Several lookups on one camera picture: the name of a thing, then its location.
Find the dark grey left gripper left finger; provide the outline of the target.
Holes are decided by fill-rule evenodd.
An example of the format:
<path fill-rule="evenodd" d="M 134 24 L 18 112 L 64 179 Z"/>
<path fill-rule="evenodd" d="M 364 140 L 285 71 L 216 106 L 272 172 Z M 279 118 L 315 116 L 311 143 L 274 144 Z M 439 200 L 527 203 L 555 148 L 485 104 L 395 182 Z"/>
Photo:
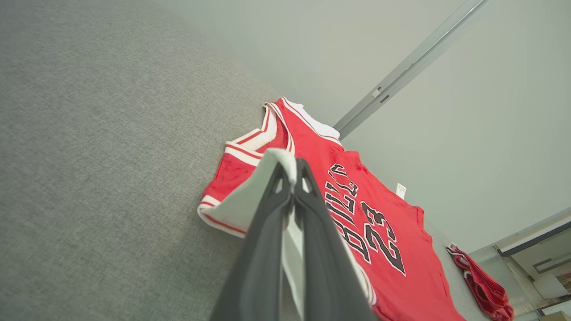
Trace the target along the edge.
<path fill-rule="evenodd" d="M 283 166 L 275 165 L 210 321 L 280 321 L 291 186 Z"/>

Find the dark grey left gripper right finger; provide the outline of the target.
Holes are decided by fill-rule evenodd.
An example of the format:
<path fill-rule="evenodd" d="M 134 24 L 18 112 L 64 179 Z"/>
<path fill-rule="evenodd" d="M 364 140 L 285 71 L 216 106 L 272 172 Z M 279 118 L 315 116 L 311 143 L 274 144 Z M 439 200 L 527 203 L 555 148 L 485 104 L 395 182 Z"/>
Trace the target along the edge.
<path fill-rule="evenodd" d="M 304 321 L 375 321 L 344 240 L 305 159 L 296 159 L 294 211 L 305 266 Z"/>

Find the red basketball jersey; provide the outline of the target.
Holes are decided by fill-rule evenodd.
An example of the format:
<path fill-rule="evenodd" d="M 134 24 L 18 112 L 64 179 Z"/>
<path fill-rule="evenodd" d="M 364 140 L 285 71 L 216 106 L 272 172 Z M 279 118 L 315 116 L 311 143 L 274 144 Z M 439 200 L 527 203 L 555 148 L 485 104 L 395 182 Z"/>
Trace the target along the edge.
<path fill-rule="evenodd" d="M 341 146 L 340 134 L 302 104 L 265 103 L 261 128 L 226 142 L 197 213 L 211 227 L 245 237 L 264 191 L 269 161 L 303 158 L 344 242 L 374 315 L 384 321 L 465 321 L 450 287 L 424 210 L 389 190 Z"/>

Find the red shorts with white hem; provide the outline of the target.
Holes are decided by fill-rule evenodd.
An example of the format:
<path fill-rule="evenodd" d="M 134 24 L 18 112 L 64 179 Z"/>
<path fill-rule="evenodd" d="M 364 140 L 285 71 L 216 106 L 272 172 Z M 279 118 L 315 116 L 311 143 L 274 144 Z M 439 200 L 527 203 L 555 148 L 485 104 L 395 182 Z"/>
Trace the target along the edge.
<path fill-rule="evenodd" d="M 492 321 L 514 321 L 514 308 L 504 287 L 499 285 L 469 254 L 454 243 L 446 247 L 477 305 Z"/>

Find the grey metal partition post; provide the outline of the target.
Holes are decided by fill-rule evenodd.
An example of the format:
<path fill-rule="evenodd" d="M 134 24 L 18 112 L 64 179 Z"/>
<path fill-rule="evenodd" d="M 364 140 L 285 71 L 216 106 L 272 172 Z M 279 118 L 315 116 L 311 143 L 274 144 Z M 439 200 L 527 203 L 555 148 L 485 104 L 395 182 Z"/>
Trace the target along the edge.
<path fill-rule="evenodd" d="M 440 57 L 491 2 L 493 0 L 465 0 L 449 18 L 335 124 L 334 128 L 340 133 L 340 139 L 343 140 L 358 128 Z"/>

